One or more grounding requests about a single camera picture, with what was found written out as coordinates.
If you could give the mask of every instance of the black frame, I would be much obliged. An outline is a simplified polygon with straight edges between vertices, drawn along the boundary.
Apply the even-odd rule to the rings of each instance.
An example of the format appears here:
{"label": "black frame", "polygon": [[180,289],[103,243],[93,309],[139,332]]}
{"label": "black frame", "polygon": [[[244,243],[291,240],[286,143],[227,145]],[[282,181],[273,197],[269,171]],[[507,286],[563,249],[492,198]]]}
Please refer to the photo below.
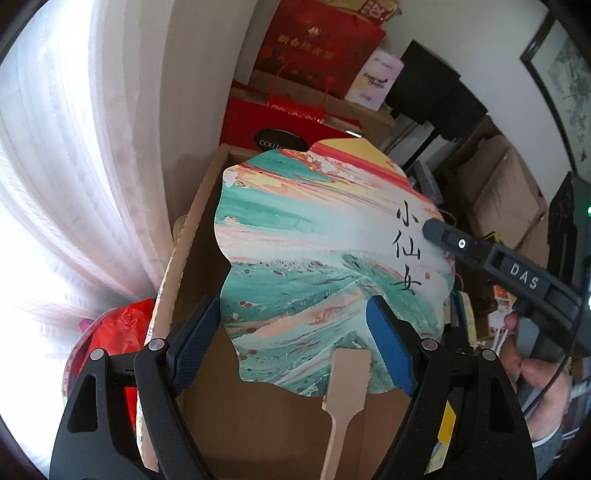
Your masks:
{"label": "black frame", "polygon": [[544,22],[542,23],[541,27],[538,29],[538,31],[534,35],[534,38],[531,40],[530,44],[527,45],[527,48],[521,54],[521,57],[519,57],[519,59],[521,60],[521,62],[523,63],[523,65],[525,66],[527,71],[530,73],[531,77],[534,79],[536,86],[539,88],[540,92],[542,93],[542,96],[544,97],[544,100],[545,100],[546,104],[548,105],[548,108],[550,109],[550,113],[552,113],[552,117],[554,118],[554,122],[556,123],[556,126],[558,127],[558,131],[560,133],[560,136],[562,138],[562,142],[563,142],[564,147],[566,149],[566,154],[569,157],[570,168],[573,170],[575,175],[579,176],[579,172],[577,170],[577,165],[574,161],[573,149],[570,145],[569,136],[568,136],[566,129],[564,127],[564,123],[562,121],[562,118],[560,117],[560,114],[558,112],[558,109],[556,108],[556,104],[554,103],[554,100],[552,100],[552,97],[550,96],[550,92],[548,91],[546,84],[544,83],[544,81],[542,80],[542,77],[540,76],[540,74],[535,69],[535,67],[532,63],[532,60],[535,57],[535,54],[538,53],[538,50],[540,49],[540,47],[544,43],[544,40],[546,40],[546,37],[550,33],[550,30],[552,29],[552,27],[554,26],[554,23],[556,21],[557,21],[556,17],[552,13],[549,13],[548,15],[546,15],[546,18],[544,19]]}

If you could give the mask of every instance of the colorful paper fan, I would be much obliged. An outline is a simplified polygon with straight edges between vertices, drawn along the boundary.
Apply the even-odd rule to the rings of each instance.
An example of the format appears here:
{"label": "colorful paper fan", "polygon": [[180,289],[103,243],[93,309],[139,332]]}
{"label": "colorful paper fan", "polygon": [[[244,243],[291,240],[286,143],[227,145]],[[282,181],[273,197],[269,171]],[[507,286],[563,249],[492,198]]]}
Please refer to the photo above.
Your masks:
{"label": "colorful paper fan", "polygon": [[273,150],[223,174],[215,234],[232,269],[222,322],[243,380],[326,393],[335,348],[372,352],[368,391],[394,387],[365,321],[380,294],[421,336],[439,338],[451,257],[423,223],[440,218],[364,139]]}

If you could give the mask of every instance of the black oval label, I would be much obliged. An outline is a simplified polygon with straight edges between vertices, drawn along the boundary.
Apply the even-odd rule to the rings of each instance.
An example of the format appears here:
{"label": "black oval label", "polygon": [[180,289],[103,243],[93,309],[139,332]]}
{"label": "black oval label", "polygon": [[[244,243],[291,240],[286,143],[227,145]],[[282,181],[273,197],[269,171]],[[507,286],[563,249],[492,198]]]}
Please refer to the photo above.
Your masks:
{"label": "black oval label", "polygon": [[299,135],[279,128],[264,128],[255,134],[255,143],[263,152],[286,148],[300,152],[308,151],[308,143]]}

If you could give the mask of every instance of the black cable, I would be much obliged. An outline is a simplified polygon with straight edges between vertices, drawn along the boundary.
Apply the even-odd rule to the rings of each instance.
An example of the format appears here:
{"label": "black cable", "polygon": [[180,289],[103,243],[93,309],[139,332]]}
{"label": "black cable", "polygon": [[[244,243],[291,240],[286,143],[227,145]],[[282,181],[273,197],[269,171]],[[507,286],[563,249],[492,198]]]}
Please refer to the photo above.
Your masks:
{"label": "black cable", "polygon": [[576,323],[573,324],[573,327],[571,329],[571,331],[573,332],[573,339],[570,342],[569,351],[566,352],[566,355],[562,359],[562,362],[560,362],[560,366],[558,367],[558,370],[552,376],[552,378],[550,378],[550,381],[546,384],[546,386],[542,389],[542,391],[538,394],[538,396],[534,399],[534,401],[532,403],[530,403],[528,405],[528,407],[523,411],[524,417],[527,417],[529,415],[529,413],[534,408],[536,408],[538,403],[540,403],[540,400],[542,400],[544,395],[546,395],[546,392],[552,387],[552,385],[554,385],[554,382],[556,382],[556,379],[562,374],[564,367],[566,367],[566,363],[569,361],[569,357],[573,354],[574,346],[577,344],[577,334],[579,333],[579,327],[581,326],[581,322],[583,320],[583,312],[586,307],[587,307],[587,304],[583,303],[581,305],[581,309],[579,310],[579,314],[577,315],[577,318],[575,320]]}

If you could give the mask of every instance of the silver screw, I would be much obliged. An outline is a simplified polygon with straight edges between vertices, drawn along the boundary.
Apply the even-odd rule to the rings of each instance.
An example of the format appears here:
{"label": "silver screw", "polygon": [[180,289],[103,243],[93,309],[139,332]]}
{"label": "silver screw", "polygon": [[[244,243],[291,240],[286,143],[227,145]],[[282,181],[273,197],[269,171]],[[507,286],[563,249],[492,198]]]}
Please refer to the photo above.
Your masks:
{"label": "silver screw", "polygon": [[96,348],[93,351],[91,351],[90,359],[91,360],[100,360],[101,358],[103,358],[104,354],[105,354],[105,351],[102,348]]}
{"label": "silver screw", "polygon": [[486,350],[482,351],[482,357],[484,358],[484,360],[493,362],[496,358],[496,353],[487,348]]}
{"label": "silver screw", "polygon": [[153,352],[160,350],[164,346],[164,340],[161,338],[155,338],[148,344],[148,348]]}
{"label": "silver screw", "polygon": [[425,338],[422,342],[421,342],[421,346],[425,349],[425,350],[429,350],[430,352],[437,350],[437,347],[439,346],[439,344],[437,343],[436,340],[433,340],[432,338]]}

